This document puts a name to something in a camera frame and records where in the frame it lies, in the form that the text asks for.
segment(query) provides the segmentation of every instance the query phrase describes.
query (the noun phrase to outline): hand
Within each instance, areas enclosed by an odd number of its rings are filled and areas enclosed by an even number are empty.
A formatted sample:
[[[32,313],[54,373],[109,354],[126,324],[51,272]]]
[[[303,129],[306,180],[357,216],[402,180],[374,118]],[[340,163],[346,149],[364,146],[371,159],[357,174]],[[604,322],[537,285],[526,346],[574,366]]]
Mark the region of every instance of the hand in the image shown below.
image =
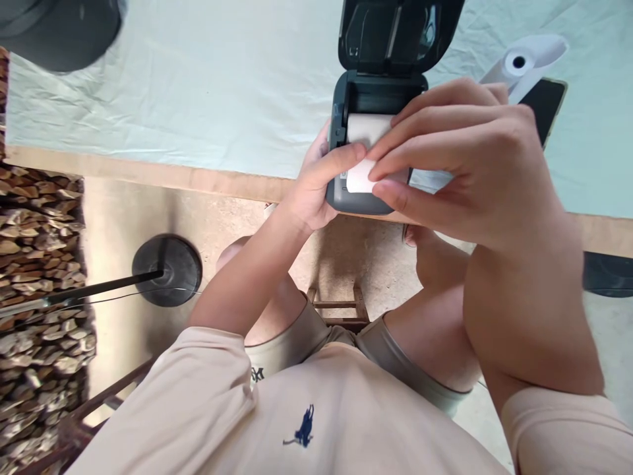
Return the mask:
[[[308,149],[295,185],[280,203],[280,208],[291,213],[308,233],[323,228],[338,214],[325,201],[328,182],[354,167],[367,153],[359,143],[328,153],[329,124],[327,121]]]
[[[378,160],[369,178],[378,181],[412,167],[445,170],[454,179],[435,195],[384,180],[374,195],[423,226],[490,249],[548,239],[548,227],[569,221],[534,115],[527,106],[503,104],[503,86],[464,79],[413,99],[368,153]]]

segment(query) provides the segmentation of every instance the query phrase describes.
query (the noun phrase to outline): leg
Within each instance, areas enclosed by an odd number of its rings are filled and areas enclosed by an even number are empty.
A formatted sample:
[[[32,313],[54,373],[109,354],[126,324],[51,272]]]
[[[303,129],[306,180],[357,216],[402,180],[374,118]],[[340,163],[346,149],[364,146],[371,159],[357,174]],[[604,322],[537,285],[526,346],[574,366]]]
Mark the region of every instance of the leg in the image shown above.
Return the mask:
[[[244,236],[229,245],[216,263],[220,270],[246,244],[250,236]],[[289,274],[279,283],[275,294],[268,302],[264,312],[244,339],[245,346],[256,346],[268,342],[282,334],[300,316],[306,304],[305,296],[299,291]]]
[[[424,289],[369,325],[357,343],[368,358],[452,416],[481,375],[462,316],[468,254],[433,231],[410,228]]]
[[[424,288],[387,313],[384,324],[406,356],[426,374],[454,391],[468,392],[481,376],[462,315],[469,256],[429,229],[409,228]]]

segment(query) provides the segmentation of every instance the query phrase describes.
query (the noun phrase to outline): table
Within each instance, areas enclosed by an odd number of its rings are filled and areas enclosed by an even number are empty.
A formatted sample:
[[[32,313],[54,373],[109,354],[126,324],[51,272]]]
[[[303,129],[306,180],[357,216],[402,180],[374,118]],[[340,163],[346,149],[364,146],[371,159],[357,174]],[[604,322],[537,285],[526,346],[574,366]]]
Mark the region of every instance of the table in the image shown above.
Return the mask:
[[[342,0],[130,2],[93,66],[53,75],[12,58],[8,162],[279,201],[330,114]],[[546,158],[585,248],[633,257],[628,0],[467,0],[432,85],[478,79],[513,40],[558,32],[569,83]],[[385,219],[406,222],[397,214]]]

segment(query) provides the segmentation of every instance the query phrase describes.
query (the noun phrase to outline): paper roll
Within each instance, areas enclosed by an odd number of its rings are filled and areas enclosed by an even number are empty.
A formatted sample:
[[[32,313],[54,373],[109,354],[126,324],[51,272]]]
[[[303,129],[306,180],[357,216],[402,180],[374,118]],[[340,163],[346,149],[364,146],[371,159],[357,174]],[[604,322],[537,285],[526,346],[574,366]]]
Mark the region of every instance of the paper roll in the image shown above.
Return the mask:
[[[568,48],[567,41],[559,35],[526,36],[511,44],[479,82],[505,83],[510,93],[508,102],[518,104]]]
[[[384,114],[350,114],[347,117],[347,143],[359,142],[369,150],[378,140],[391,130],[393,115]],[[369,172],[376,162],[364,159],[346,175],[347,191],[350,193],[371,193],[376,184],[369,181]],[[409,169],[401,170],[388,176],[389,179],[407,183]]]

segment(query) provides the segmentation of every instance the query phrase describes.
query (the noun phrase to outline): table edge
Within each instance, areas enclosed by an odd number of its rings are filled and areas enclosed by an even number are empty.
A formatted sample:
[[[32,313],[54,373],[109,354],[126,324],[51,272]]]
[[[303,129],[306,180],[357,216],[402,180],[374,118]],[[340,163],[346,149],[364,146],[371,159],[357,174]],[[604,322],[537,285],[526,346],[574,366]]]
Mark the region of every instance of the table edge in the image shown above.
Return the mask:
[[[289,178],[137,162],[28,146],[7,145],[6,154],[6,163],[25,168],[118,179],[142,185],[199,191],[267,203],[280,202],[294,182]],[[582,230],[586,251],[633,257],[633,239],[627,239],[627,236],[633,236],[633,220],[590,214],[573,215]],[[409,218],[397,212],[387,216],[364,217],[412,223]]]

